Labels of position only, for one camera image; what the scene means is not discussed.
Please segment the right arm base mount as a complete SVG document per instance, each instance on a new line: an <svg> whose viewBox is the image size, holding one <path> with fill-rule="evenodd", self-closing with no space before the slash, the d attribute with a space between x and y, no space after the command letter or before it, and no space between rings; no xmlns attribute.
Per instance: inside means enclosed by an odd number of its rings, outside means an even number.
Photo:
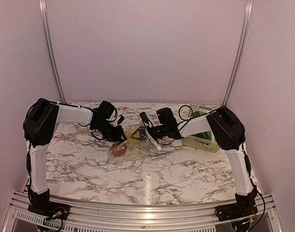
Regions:
<svg viewBox="0 0 295 232"><path fill-rule="evenodd" d="M220 205L215 208L214 214L219 221L232 220L242 218L258 213L256 205L251 205L249 208L241 206L238 203Z"/></svg>

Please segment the yellow fake fruit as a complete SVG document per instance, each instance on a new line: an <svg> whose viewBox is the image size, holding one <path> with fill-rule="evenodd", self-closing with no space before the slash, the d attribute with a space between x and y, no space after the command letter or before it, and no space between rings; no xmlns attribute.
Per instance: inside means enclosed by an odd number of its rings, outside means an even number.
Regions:
<svg viewBox="0 0 295 232"><path fill-rule="evenodd" d="M141 142L141 140L140 140L140 133L139 132L135 132L134 130L127 130L127 131L125 131L125 136L126 136L127 140L131 144L138 144L138 143Z"/></svg>

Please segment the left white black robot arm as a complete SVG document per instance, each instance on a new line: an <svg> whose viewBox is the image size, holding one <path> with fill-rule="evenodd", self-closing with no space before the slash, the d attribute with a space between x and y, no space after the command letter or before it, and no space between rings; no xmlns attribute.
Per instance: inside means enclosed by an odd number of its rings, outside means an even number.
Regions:
<svg viewBox="0 0 295 232"><path fill-rule="evenodd" d="M123 142L126 140L113 104L102 101L97 108L64 104L40 98L26 113L23 130L27 142L28 195L32 206L43 215L50 215L54 205L49 200L46 181L46 154L53 135L60 123L77 123L101 133L101 140Z"/></svg>

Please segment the polka dot zip top bag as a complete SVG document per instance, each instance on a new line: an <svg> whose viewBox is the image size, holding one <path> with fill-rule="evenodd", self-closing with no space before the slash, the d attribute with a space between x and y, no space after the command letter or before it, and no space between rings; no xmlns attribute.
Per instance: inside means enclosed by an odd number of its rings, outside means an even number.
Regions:
<svg viewBox="0 0 295 232"><path fill-rule="evenodd" d="M125 141L111 145L107 153L110 162L138 160L144 155L152 155L162 149L143 125L127 126L124 134Z"/></svg>

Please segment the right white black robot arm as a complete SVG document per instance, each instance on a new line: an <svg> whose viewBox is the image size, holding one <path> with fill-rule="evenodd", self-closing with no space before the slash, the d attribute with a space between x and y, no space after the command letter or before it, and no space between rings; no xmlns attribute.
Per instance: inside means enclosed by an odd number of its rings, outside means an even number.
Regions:
<svg viewBox="0 0 295 232"><path fill-rule="evenodd" d="M159 125L155 126L145 112L140 113L145 134L157 149L161 146L158 140L164 137L181 140L191 135L211 132L217 145L225 151L235 178L236 202L218 206L217 216L241 217L258 211L255 203L258 189L251 178L251 162L245 149L245 127L230 109L221 106L181 122L177 122L171 108L168 107L159 109L157 116Z"/></svg>

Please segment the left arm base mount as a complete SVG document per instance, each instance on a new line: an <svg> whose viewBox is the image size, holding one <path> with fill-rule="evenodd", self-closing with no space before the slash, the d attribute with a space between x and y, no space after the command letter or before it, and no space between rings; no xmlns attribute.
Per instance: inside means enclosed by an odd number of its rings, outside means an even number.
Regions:
<svg viewBox="0 0 295 232"><path fill-rule="evenodd" d="M68 218L70 206L68 204L49 201L48 206L46 206L45 209L40 209L30 204L28 206L28 211L36 213L38 215L46 216L47 218L49 217L50 219L52 219L53 215L60 211L61 215L59 216L59 218L61 218L62 220L66 220Z"/></svg>

